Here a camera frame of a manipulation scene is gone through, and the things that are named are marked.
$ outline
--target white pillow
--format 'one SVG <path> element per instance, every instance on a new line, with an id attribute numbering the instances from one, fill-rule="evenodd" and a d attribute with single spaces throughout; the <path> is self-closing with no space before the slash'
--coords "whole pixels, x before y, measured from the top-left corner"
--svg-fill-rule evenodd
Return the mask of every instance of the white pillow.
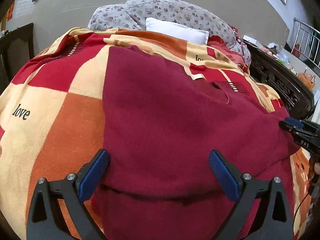
<path id="1" fill-rule="evenodd" d="M 209 38 L 208 31 L 196 30 L 179 23 L 166 22 L 154 18 L 146 19 L 146 27 L 147 31 L 166 34 L 200 45 L 207 45 Z"/>

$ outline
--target human hand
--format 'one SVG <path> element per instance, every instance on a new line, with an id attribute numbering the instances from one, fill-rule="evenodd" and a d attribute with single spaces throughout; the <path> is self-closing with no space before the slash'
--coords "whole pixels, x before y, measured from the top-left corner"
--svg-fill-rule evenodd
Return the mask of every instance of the human hand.
<path id="1" fill-rule="evenodd" d="M 315 174 L 320 175 L 320 163 L 316 163 L 313 157 L 310 157 L 309 160 L 309 173 L 308 180 L 312 180 Z"/>

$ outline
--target blue gripper pad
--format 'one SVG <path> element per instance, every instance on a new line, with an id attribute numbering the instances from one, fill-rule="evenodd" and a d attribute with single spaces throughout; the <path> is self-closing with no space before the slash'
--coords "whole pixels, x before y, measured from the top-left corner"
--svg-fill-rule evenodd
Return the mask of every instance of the blue gripper pad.
<path id="1" fill-rule="evenodd" d="M 240 199 L 239 185 L 215 151 L 209 154 L 209 165 L 227 198 L 237 202 Z"/>
<path id="2" fill-rule="evenodd" d="M 299 129 L 302 129 L 302 128 L 303 128 L 303 123 L 302 123 L 302 122 L 300 122 L 299 120 L 293 119 L 293 118 L 291 118 L 291 117 L 286 117 L 286 118 L 284 119 L 284 121 L 285 121 L 286 123 L 292 125 L 292 126 L 295 126 L 295 127 L 299 128 Z"/>
<path id="3" fill-rule="evenodd" d="M 78 198 L 81 203 L 91 198 L 108 166 L 109 153 L 103 150 L 79 185 Z"/>

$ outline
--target floral cushion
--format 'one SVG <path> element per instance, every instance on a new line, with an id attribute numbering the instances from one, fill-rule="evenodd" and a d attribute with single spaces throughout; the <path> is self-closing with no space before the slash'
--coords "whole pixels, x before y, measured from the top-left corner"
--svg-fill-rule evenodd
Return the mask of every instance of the floral cushion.
<path id="1" fill-rule="evenodd" d="M 99 7 L 93 13 L 88 24 L 88 29 L 90 30 L 112 28 L 141 30 L 140 26 L 127 14 L 124 3 Z"/>
<path id="2" fill-rule="evenodd" d="M 212 12 L 181 0 L 127 0 L 125 8 L 142 30 L 146 18 L 176 22 L 221 37 L 230 49 L 236 43 L 233 30 Z"/>

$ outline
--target beige wall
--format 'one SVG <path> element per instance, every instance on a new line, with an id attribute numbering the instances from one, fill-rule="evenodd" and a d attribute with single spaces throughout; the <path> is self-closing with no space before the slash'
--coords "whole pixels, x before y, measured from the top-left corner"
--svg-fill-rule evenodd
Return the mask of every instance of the beige wall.
<path id="1" fill-rule="evenodd" d="M 229 25 L 264 44 L 284 45 L 288 37 L 286 24 L 267 0 L 184 0 L 202 6 Z M 124 3 L 126 0 L 16 0 L 13 19 L 7 29 L 14 30 L 30 22 L 35 26 L 35 54 L 65 33 L 86 27 L 98 6 Z"/>

